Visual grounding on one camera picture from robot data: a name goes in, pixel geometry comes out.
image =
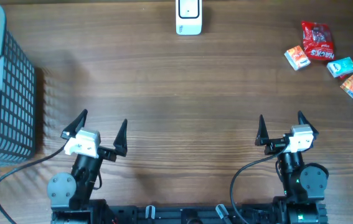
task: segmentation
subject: wooden table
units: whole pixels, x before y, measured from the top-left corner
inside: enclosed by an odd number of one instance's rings
[[[203,33],[178,36],[173,2],[6,6],[8,25],[38,71],[38,153],[64,141],[61,130],[86,108],[87,127],[111,146],[129,119],[128,155],[101,167],[92,198],[110,205],[230,203],[234,173],[263,158],[258,117],[271,137],[297,124],[319,130],[305,162],[330,171],[329,223],[353,223],[353,99],[325,63],[295,72],[284,52],[301,44],[300,22],[326,22],[337,58],[353,57],[353,3],[205,2]],[[55,158],[0,185],[0,201],[18,223],[47,223],[48,180],[70,172],[75,156]],[[0,175],[11,168],[0,169]],[[282,195],[274,161],[241,174],[237,202]],[[5,222],[0,214],[0,223]]]

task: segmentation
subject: orange and white box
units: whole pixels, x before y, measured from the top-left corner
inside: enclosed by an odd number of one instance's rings
[[[293,47],[292,49],[287,50],[287,52],[284,55],[286,56],[288,62],[296,71],[303,67],[308,66],[311,63],[311,61],[303,52],[301,46],[296,46],[296,47]]]

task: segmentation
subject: blue-gray basket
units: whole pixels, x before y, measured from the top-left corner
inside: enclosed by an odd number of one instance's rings
[[[0,167],[35,154],[34,68],[6,29],[0,6]]]

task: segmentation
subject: teal box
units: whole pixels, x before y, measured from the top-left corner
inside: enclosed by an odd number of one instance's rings
[[[334,78],[353,73],[353,61],[350,57],[336,60],[327,64],[328,70]]]

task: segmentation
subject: white device with black outline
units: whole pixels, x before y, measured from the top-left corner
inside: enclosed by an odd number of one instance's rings
[[[202,29],[202,0],[176,0],[176,33],[198,35]]]

